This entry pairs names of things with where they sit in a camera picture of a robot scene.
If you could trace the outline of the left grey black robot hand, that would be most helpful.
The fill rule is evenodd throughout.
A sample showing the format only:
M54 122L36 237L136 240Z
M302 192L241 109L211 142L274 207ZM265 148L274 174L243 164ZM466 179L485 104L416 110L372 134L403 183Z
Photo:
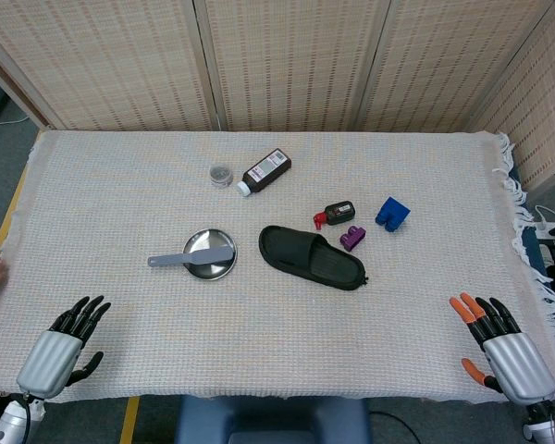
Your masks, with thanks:
M96 352L77 368L81 352L111 304L102 295L83 297L60 314L33 345L17 376L21 391L39 400L50 400L63 389L89 377L104 358Z

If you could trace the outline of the right grey robot hand orange fingertips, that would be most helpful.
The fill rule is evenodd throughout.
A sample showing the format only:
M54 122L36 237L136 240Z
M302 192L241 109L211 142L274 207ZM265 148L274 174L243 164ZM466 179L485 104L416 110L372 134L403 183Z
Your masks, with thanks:
M551 401L555 378L535 343L524 333L510 310L498 299L474 298L463 292L449 299L466 324L492 371L485 374L468 358L463 370L477 384L521 405Z

